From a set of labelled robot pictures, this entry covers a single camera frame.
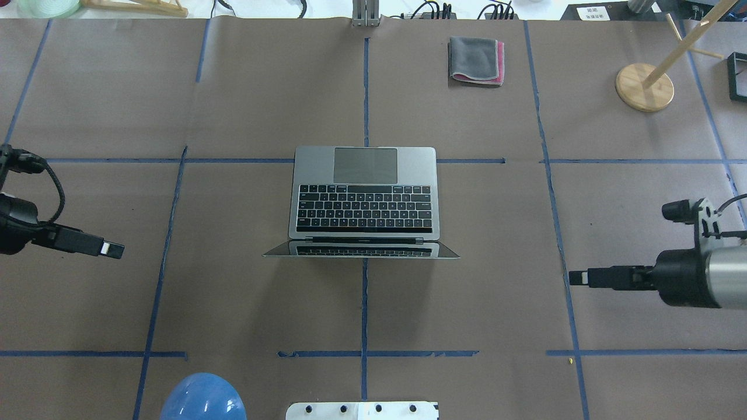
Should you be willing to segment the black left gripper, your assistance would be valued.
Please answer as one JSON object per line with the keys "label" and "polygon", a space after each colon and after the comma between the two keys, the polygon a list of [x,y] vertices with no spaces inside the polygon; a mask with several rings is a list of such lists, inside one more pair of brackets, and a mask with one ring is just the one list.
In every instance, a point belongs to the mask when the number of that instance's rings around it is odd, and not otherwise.
{"label": "black left gripper", "polygon": [[96,236],[62,236],[63,226],[39,223],[34,203],[2,194],[1,253],[14,255],[27,243],[67,253],[107,256],[120,260],[125,247]]}

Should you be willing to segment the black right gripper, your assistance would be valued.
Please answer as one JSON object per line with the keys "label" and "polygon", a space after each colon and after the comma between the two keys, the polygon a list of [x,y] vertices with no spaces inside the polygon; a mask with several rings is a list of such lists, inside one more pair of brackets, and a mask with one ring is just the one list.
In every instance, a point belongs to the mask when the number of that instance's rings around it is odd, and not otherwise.
{"label": "black right gripper", "polygon": [[593,289],[656,290],[667,305],[718,308],[708,289],[702,254],[692,249],[665,250],[655,265],[588,268],[569,272],[570,285]]}

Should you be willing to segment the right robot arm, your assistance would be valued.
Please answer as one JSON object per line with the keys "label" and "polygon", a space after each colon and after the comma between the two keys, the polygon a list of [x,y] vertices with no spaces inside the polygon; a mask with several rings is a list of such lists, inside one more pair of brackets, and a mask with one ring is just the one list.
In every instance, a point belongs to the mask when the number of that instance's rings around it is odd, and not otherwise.
{"label": "right robot arm", "polygon": [[674,307],[745,309],[745,247],[662,251],[652,266],[615,265],[569,273],[570,285],[656,291]]}

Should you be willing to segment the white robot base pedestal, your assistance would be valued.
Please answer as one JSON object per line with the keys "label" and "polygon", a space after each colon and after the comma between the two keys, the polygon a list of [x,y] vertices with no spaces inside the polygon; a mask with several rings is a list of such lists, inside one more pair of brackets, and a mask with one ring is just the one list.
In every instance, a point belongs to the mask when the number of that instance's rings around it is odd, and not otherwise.
{"label": "white robot base pedestal", "polygon": [[353,401],[294,403],[286,419],[440,419],[429,401]]}

